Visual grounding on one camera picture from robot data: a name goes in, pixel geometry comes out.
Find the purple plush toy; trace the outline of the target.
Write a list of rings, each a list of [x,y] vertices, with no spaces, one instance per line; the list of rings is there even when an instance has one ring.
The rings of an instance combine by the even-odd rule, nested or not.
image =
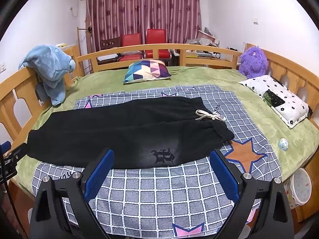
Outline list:
[[[248,48],[240,57],[239,73],[247,79],[259,77],[266,74],[268,60],[263,50],[258,46]]]

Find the small round light-blue toy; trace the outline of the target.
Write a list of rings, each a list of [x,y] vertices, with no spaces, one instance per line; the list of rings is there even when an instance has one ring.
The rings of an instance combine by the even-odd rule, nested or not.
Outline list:
[[[288,140],[286,138],[281,138],[278,143],[279,149],[282,151],[287,151],[289,148]]]

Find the colourful geometric pillow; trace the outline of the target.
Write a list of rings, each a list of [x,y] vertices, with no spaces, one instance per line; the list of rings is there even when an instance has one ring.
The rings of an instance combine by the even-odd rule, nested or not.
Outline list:
[[[123,84],[169,79],[170,77],[171,74],[164,62],[156,59],[143,59],[129,66]]]

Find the green bed sheet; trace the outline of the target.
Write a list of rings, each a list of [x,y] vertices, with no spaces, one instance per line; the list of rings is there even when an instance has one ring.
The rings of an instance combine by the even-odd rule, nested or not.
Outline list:
[[[224,91],[231,91],[242,103],[244,110],[236,114],[242,121],[235,123],[235,139],[245,141],[256,135],[265,135],[268,144],[277,156],[281,165],[282,179],[286,180],[300,167],[307,165],[318,150],[318,129],[309,119],[304,119],[294,128],[289,129],[278,115],[251,90],[240,84],[244,76],[235,70],[210,69],[205,67],[172,66],[169,68],[171,78],[166,80],[145,81],[123,84],[126,70],[108,70],[78,78],[67,90],[67,97],[58,107],[48,107],[41,112],[26,130],[40,128],[53,112],[72,110],[78,101],[94,94],[141,91],[163,88],[166,95],[176,92],[178,87],[183,91],[192,87],[211,85]],[[282,151],[279,140],[286,138],[289,148]]]

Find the white patterned bin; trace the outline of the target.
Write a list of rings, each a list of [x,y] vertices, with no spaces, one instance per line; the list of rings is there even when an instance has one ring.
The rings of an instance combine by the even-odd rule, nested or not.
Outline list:
[[[305,205],[312,191],[311,179],[305,169],[299,168],[285,181],[284,189],[289,201],[290,209]]]

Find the maroon patterned curtain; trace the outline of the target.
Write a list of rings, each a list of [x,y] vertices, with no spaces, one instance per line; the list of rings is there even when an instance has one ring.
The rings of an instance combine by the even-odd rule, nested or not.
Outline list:
[[[128,34],[140,33],[145,43],[147,29],[164,29],[166,42],[184,43],[202,26],[200,0],[86,0],[85,20],[88,52]]]

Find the white black-dotted pillow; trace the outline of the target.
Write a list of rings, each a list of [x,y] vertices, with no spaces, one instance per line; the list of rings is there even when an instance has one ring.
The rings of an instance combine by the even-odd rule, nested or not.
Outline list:
[[[240,84],[259,96],[289,129],[308,117],[309,105],[270,75],[250,78]]]

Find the black pants with white stripe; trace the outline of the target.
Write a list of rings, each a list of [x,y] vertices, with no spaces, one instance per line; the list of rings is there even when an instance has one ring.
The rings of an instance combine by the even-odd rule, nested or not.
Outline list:
[[[52,113],[27,144],[29,157],[57,166],[85,167],[111,149],[115,169],[144,169],[205,158],[233,138],[200,97],[158,97]]]

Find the light blue towel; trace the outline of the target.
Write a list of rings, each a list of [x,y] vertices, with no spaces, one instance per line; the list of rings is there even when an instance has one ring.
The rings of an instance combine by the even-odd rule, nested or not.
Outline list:
[[[63,77],[73,72],[75,67],[75,61],[59,47],[38,45],[27,53],[18,68],[34,69],[42,79],[43,90],[51,99],[51,104],[57,106],[65,100]]]

